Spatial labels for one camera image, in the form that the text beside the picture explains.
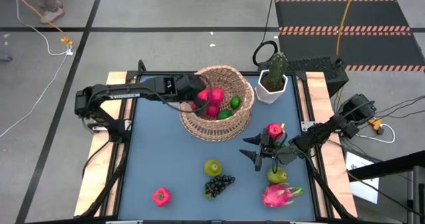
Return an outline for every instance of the shoe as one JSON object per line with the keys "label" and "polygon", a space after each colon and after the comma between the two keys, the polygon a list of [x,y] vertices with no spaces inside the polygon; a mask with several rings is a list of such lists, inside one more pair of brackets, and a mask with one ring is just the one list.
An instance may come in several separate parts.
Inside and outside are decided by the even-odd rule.
{"label": "shoe", "polygon": [[[62,4],[62,2],[60,2],[60,1],[58,1],[58,0],[56,0],[56,4],[60,7],[60,8],[64,8],[64,4]],[[39,7],[41,8],[41,9],[46,9],[46,7],[44,7],[44,5],[43,4],[39,4]]]}
{"label": "shoe", "polygon": [[40,19],[40,22],[44,25],[48,24],[49,22],[53,23],[64,15],[65,15],[64,10],[62,10],[62,8],[58,7],[58,9],[56,11],[46,11],[46,12],[44,12],[43,17],[41,17],[41,19]]}

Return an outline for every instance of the white paper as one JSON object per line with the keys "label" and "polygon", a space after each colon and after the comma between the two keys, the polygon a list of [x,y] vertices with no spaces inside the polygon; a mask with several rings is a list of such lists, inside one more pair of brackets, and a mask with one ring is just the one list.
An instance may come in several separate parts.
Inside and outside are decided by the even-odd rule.
{"label": "white paper", "polygon": [[[346,158],[345,158],[345,167],[348,170],[355,169],[355,168],[361,168],[367,165],[371,165],[373,162],[366,160],[362,157],[359,157],[355,154],[352,154],[350,152],[347,152]],[[363,180],[365,183],[373,186],[374,188],[379,188],[379,178],[374,179],[368,179]],[[378,192],[372,189],[371,187],[368,187],[367,185],[359,182],[354,181],[350,183],[351,185],[351,191],[353,192],[353,195],[360,197],[364,200],[370,201],[371,203],[378,204]]]}

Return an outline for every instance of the orange cable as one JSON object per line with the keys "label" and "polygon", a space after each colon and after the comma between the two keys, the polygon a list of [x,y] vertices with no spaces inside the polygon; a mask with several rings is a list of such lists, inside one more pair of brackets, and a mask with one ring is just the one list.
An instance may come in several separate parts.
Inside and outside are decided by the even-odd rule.
{"label": "orange cable", "polygon": [[348,0],[347,6],[345,7],[345,11],[344,11],[344,15],[343,15],[343,20],[341,21],[341,25],[339,26],[338,39],[337,39],[337,55],[339,55],[339,41],[341,39],[344,21],[345,21],[345,17],[347,16],[347,13],[348,13],[348,8],[350,7],[350,3],[351,3],[351,0]]}

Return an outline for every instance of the white cable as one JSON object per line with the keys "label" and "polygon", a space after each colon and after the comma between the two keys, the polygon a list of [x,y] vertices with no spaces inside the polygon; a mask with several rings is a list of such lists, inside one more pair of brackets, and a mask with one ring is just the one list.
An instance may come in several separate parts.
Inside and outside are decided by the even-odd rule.
{"label": "white cable", "polygon": [[18,21],[19,22],[21,22],[24,26],[26,26],[26,27],[30,27],[31,29],[33,29],[35,32],[37,32],[39,35],[41,35],[41,37],[43,37],[44,38],[44,40],[46,41],[46,44],[47,44],[47,52],[50,54],[50,55],[53,55],[53,56],[56,56],[56,55],[65,55],[68,51],[71,51],[71,49],[72,49],[72,46],[71,47],[68,47],[68,45],[67,45],[67,47],[68,47],[68,49],[66,50],[66,51],[64,51],[64,52],[62,52],[62,53],[58,53],[58,54],[53,54],[53,53],[51,53],[51,51],[50,51],[50,46],[48,45],[48,40],[47,40],[47,38],[42,34],[42,33],[40,33],[40,31],[38,31],[36,28],[34,28],[34,27],[32,27],[32,26],[30,26],[30,25],[28,25],[28,24],[26,24],[25,22],[23,22],[22,20],[21,20],[21,18],[20,18],[20,16],[19,16],[19,1],[18,0],[15,0],[16,1],[16,16],[17,16],[17,18],[18,18]]}
{"label": "white cable", "polygon": [[35,109],[35,106],[40,102],[41,98],[43,97],[43,95],[45,94],[45,92],[47,91],[47,89],[50,87],[50,85],[53,83],[53,81],[56,79],[56,76],[58,75],[60,69],[62,68],[63,64],[65,63],[65,60],[67,58],[68,55],[65,55],[64,60],[62,61],[62,64],[60,64],[58,70],[56,71],[56,73],[54,74],[54,77],[52,79],[52,81],[46,86],[46,88],[43,90],[43,92],[41,93],[39,99],[35,102],[34,106],[31,108],[31,111],[23,116],[20,120],[18,120],[18,122],[15,122],[12,126],[10,126],[9,128],[6,129],[6,131],[4,131],[1,135],[0,138],[2,138],[9,130],[11,130],[13,127],[15,127],[18,123],[20,123],[22,120],[24,120],[25,118],[28,118],[28,116],[31,115],[31,113],[33,112],[33,110]]}
{"label": "white cable", "polygon": [[378,142],[383,142],[383,143],[386,143],[386,144],[392,144],[396,140],[396,132],[394,132],[394,130],[388,124],[381,124],[381,126],[386,126],[391,130],[391,132],[392,132],[392,140],[391,141],[380,140],[378,138],[363,136],[363,135],[360,135],[360,134],[356,134],[356,135],[360,138],[368,138],[368,139],[375,140],[375,141],[378,141]]}

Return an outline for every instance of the pink dragon fruit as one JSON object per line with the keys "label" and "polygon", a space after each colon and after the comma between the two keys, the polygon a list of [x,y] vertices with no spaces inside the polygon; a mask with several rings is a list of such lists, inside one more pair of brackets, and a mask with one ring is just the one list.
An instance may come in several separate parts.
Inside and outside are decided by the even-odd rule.
{"label": "pink dragon fruit", "polygon": [[285,187],[287,183],[279,183],[269,185],[263,193],[263,204],[266,207],[277,208],[289,205],[294,201],[290,198],[295,197],[303,192],[300,187]]}

